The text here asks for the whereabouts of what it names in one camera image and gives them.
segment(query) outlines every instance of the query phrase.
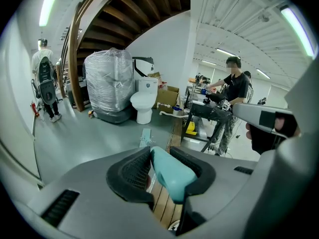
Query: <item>wooden staircase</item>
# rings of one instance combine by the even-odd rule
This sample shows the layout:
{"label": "wooden staircase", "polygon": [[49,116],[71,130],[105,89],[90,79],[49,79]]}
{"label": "wooden staircase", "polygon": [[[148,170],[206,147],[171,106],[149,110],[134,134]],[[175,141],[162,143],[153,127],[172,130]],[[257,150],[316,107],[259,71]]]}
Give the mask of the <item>wooden staircase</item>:
{"label": "wooden staircase", "polygon": [[84,110],[83,100],[77,82],[85,58],[95,51],[112,47],[125,49],[146,31],[164,20],[190,10],[190,0],[108,0],[101,7],[86,29],[77,38],[79,23],[85,9],[93,0],[79,4],[67,35],[63,57],[68,56],[68,77],[73,97],[79,111]]}

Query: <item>white toilet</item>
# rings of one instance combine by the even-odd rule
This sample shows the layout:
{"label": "white toilet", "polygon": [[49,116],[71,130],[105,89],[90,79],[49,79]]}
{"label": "white toilet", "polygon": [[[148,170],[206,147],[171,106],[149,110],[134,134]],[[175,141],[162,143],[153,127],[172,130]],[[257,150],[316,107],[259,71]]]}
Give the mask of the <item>white toilet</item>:
{"label": "white toilet", "polygon": [[136,122],[139,124],[150,123],[152,118],[152,107],[158,95],[158,79],[143,77],[138,81],[138,91],[131,96],[131,103],[138,111]]}

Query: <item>camouflage pants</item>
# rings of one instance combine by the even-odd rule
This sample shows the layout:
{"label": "camouflage pants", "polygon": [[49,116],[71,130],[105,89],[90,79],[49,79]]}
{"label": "camouflage pants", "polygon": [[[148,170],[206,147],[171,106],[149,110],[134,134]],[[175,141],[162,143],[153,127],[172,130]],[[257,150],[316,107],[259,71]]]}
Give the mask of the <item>camouflage pants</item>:
{"label": "camouflage pants", "polygon": [[216,151],[217,154],[222,155],[224,153],[226,153],[227,148],[228,148],[228,144],[230,143],[230,140],[233,136],[233,128],[235,126],[235,123],[238,121],[238,118],[235,116],[232,116],[221,128],[220,130],[217,130],[218,127],[221,125],[221,122],[217,122],[215,129],[214,129],[214,133],[213,133],[213,141],[212,143],[216,143],[218,142],[220,135],[224,129],[224,134],[221,138],[220,144],[219,144],[219,148]]}

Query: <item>teal handle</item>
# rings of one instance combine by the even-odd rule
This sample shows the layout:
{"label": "teal handle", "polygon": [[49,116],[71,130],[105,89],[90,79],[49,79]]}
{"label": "teal handle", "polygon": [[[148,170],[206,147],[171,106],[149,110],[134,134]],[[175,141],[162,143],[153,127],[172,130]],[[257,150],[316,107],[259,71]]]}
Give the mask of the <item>teal handle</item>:
{"label": "teal handle", "polygon": [[197,179],[194,171],[157,146],[151,149],[151,161],[159,183],[175,204],[182,204],[185,187]]}

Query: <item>hair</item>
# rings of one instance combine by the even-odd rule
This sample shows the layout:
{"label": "hair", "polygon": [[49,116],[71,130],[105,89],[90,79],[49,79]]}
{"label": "hair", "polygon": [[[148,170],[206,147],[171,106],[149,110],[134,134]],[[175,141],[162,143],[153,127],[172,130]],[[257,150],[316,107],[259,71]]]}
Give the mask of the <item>hair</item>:
{"label": "hair", "polygon": [[40,40],[40,47],[46,47],[48,45],[47,39],[41,39]]}
{"label": "hair", "polygon": [[248,78],[251,79],[251,73],[249,71],[245,71],[244,74],[246,74]]}
{"label": "hair", "polygon": [[241,68],[240,58],[238,58],[238,57],[233,56],[233,57],[227,58],[226,64],[228,64],[228,63],[234,63],[237,65],[238,68]]}

